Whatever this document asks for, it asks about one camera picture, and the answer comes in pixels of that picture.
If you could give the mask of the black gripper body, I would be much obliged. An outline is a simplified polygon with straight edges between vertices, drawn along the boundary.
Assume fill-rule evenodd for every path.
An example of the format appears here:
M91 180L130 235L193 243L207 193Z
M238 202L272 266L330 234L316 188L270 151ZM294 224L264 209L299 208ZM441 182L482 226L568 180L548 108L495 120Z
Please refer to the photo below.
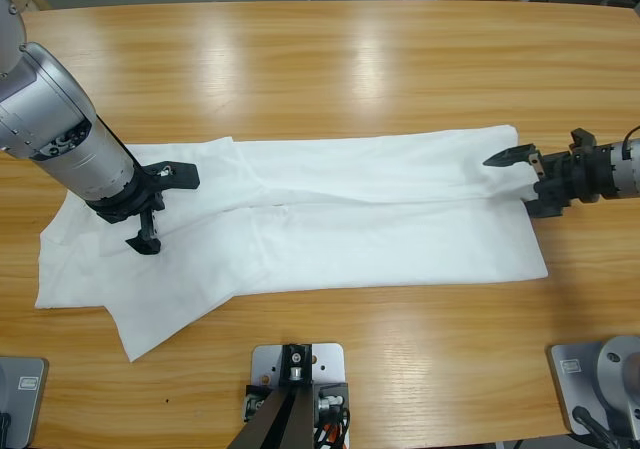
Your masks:
M534 184L540 201L569 205L614 198L612 145L577 148L542 157L544 176Z
M165 203L162 190L157 187L158 180L157 169L135 167L132 179L121 192L98 201L87 201L86 204L110 224L122 222L147 209L164 210Z

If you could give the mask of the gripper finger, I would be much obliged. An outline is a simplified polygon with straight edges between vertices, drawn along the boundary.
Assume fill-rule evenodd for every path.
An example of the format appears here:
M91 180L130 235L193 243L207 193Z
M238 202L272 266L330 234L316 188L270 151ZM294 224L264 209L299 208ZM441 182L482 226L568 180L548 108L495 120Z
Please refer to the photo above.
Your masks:
M127 239L126 243L141 255L156 255L160 252L161 241L154 226L152 210L145 210L140 213L140 229L137 235Z
M537 154L534 144L525 144L504 149L483 162L487 167L509 167L516 163L530 163L532 156Z
M570 198L564 188L555 182L536 182L533 189L537 198L525 202L530 218L559 217L563 215L564 208L570 206Z

